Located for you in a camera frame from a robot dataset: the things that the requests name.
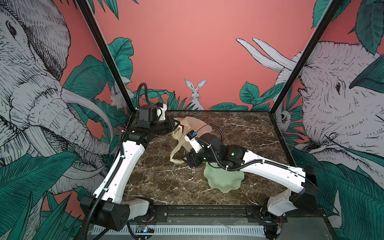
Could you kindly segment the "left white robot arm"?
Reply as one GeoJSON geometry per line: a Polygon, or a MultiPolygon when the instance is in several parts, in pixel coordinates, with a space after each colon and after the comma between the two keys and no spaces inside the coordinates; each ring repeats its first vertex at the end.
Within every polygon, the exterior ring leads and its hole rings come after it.
{"type": "Polygon", "coordinates": [[[171,117],[157,123],[139,120],[130,123],[121,135],[119,151],[107,177],[91,197],[81,201],[86,215],[80,232],[83,238],[88,236],[91,224],[120,231],[129,220],[151,215],[150,200],[135,199],[122,204],[125,187],[149,142],[156,136],[173,132],[179,125],[180,121],[171,117]]]}

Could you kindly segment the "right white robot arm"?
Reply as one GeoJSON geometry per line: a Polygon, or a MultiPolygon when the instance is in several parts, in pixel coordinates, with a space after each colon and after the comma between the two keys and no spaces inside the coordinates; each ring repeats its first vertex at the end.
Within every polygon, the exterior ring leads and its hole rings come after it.
{"type": "Polygon", "coordinates": [[[238,145],[224,145],[215,135],[197,136],[189,132],[184,139],[192,147],[182,159],[191,168],[202,163],[216,163],[226,172],[245,172],[274,181],[287,189],[268,198],[261,208],[262,215],[281,217],[285,213],[301,210],[315,212],[317,207],[316,170],[312,167],[293,167],[261,157],[238,145]]]}

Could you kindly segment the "translucent cream plastic bag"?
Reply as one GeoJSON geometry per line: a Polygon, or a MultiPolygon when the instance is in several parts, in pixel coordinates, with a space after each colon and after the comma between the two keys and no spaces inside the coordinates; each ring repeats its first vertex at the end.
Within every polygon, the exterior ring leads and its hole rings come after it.
{"type": "Polygon", "coordinates": [[[175,121],[179,121],[180,125],[171,133],[171,136],[174,140],[177,140],[179,143],[172,150],[170,155],[170,161],[174,164],[183,164],[184,161],[177,160],[174,158],[174,155],[183,147],[188,152],[193,149],[190,143],[185,139],[185,136],[190,131],[195,131],[198,134],[198,137],[201,137],[203,134],[211,133],[213,128],[205,123],[204,121],[194,118],[194,117],[184,117],[184,118],[175,118],[175,121]]]}

